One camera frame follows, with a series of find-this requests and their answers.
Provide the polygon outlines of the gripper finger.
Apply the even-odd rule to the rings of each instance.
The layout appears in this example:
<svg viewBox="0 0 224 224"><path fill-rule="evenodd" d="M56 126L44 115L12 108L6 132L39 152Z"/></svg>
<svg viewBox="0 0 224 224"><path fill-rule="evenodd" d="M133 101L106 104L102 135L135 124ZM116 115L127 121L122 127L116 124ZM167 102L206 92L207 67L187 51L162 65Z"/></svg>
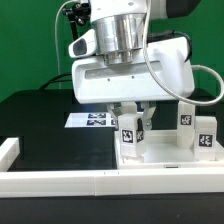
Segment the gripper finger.
<svg viewBox="0 0 224 224"><path fill-rule="evenodd" d="M143 109L143 115L142 115L143 128L145 130L151 130L152 117L156 109L156 103L144 101L141 103L141 108Z"/></svg>
<svg viewBox="0 0 224 224"><path fill-rule="evenodd" d="M109 103L107 105L107 110L110 113L113 121L115 122L115 128L118 129L118 117L122 114L121 104L120 103Z"/></svg>

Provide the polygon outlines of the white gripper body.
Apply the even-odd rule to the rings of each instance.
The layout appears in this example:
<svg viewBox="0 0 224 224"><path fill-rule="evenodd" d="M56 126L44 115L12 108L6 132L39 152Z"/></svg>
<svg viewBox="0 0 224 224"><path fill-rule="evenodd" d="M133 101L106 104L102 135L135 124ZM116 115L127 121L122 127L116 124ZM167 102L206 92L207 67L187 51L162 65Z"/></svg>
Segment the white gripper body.
<svg viewBox="0 0 224 224"><path fill-rule="evenodd" d="M174 93L189 97L195 89L187 41L184 37L149 43L147 53L159 80ZM82 104L173 100L151 76L143 52L133 62L106 66L101 56L76 60L72 65L76 99Z"/></svg>

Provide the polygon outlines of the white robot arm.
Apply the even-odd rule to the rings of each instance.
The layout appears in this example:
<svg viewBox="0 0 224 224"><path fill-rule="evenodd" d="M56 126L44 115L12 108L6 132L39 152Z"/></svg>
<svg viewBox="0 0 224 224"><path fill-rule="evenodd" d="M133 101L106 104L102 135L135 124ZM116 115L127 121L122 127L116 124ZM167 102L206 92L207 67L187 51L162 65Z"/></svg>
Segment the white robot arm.
<svg viewBox="0 0 224 224"><path fill-rule="evenodd" d="M146 20L184 17L201 0L89 0L91 29L69 46L72 81L82 104L105 103L113 118L117 103L140 102L143 127L152 127L154 101L194 90L190 42L173 31L149 34Z"/></svg>

